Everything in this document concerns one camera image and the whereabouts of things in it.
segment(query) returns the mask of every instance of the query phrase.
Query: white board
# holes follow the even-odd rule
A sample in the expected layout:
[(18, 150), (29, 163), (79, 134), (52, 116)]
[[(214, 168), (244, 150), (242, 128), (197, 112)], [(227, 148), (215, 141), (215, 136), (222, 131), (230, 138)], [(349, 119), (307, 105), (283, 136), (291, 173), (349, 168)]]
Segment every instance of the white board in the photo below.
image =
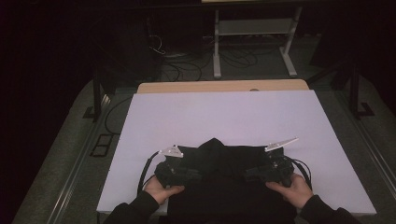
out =
[[(314, 91), (136, 94), (97, 211), (130, 203), (147, 159), (161, 149), (198, 147), (213, 137), (226, 146), (264, 146), (295, 136), (300, 140), (285, 154), (310, 167), (314, 193), (333, 209), (376, 213)], [(147, 177), (163, 160), (153, 160)]]

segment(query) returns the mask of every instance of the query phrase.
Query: white metal frame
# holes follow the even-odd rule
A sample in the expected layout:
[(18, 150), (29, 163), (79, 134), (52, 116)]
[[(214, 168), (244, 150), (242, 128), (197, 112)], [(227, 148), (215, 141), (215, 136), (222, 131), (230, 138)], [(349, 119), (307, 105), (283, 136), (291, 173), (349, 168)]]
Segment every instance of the white metal frame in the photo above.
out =
[(270, 19), (270, 20), (239, 20), (220, 21), (219, 11), (215, 16), (215, 52), (213, 54), (214, 78), (221, 78), (221, 68), (219, 59), (219, 36), (221, 35), (266, 35), (266, 34), (288, 34), (288, 39), (284, 46), (279, 48), (283, 62), (288, 69), (290, 77), (297, 77), (297, 72), (291, 62), (289, 50), (291, 41), (294, 38), (298, 20), (302, 7), (297, 7), (293, 18)]

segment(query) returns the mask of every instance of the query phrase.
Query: metal stand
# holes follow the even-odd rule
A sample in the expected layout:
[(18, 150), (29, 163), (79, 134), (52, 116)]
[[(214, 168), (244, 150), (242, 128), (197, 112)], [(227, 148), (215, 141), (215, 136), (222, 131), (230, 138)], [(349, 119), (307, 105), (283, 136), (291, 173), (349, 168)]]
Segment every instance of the metal stand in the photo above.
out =
[(96, 122), (99, 119), (100, 114), (102, 113), (100, 82), (96, 68), (94, 69), (92, 85), (93, 85), (93, 106), (87, 108), (83, 118), (93, 119), (92, 122)]
[(349, 90), (349, 110), (352, 112), (353, 116), (356, 119), (361, 119), (361, 116), (373, 116), (374, 112), (371, 107), (367, 103), (361, 103), (363, 107), (363, 111), (359, 111), (359, 76), (360, 74), (356, 71), (356, 64), (351, 59), (350, 55), (347, 55), (344, 59), (338, 61), (334, 65), (326, 68), (325, 70), (317, 73), (311, 78), (306, 80), (306, 84), (311, 85), (317, 80), (326, 77), (331, 72), (339, 70), (338, 75), (342, 77), (343, 83), (333, 83), (332, 85), (337, 85), (337, 90), (341, 90), (344, 88), (347, 81), (350, 79), (350, 90)]
[(221, 78), (219, 59), (219, 36), (220, 35), (265, 35), (265, 34), (287, 34), (288, 39), (283, 47), (280, 47), (280, 54), (283, 62), (289, 71), (290, 77), (297, 77), (297, 72), (291, 62), (289, 50), (291, 41), (297, 28), (303, 8), (297, 7), (293, 18), (273, 19), (273, 20), (239, 20), (220, 21), (219, 11), (216, 10), (215, 17), (215, 52), (213, 54), (214, 78)]

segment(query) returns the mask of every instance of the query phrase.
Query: left hand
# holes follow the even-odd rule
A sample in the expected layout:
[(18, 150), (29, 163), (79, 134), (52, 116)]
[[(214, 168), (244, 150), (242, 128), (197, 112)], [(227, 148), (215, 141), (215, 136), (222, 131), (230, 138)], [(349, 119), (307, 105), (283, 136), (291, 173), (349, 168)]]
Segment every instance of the left hand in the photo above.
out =
[(144, 191), (149, 193), (158, 204), (163, 204), (166, 199), (184, 190), (184, 186), (172, 186), (164, 189), (157, 176), (152, 177), (146, 184)]

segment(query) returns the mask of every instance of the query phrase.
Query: black fabric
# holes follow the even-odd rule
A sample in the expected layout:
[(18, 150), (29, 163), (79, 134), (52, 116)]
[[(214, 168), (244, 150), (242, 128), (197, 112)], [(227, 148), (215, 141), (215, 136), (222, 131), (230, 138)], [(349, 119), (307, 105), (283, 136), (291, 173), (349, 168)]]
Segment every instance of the black fabric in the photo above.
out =
[(148, 223), (149, 216), (159, 207), (147, 192), (142, 191), (130, 204), (121, 203), (114, 208), (104, 224)]
[(318, 195), (314, 195), (306, 202), (300, 216), (312, 224), (359, 224), (344, 208), (332, 210)]
[(294, 223), (296, 209), (279, 193), (243, 178), (246, 169), (265, 162), (264, 147), (226, 147), (212, 139), (179, 148), (180, 166), (198, 170), (203, 180), (169, 199), (172, 223)]

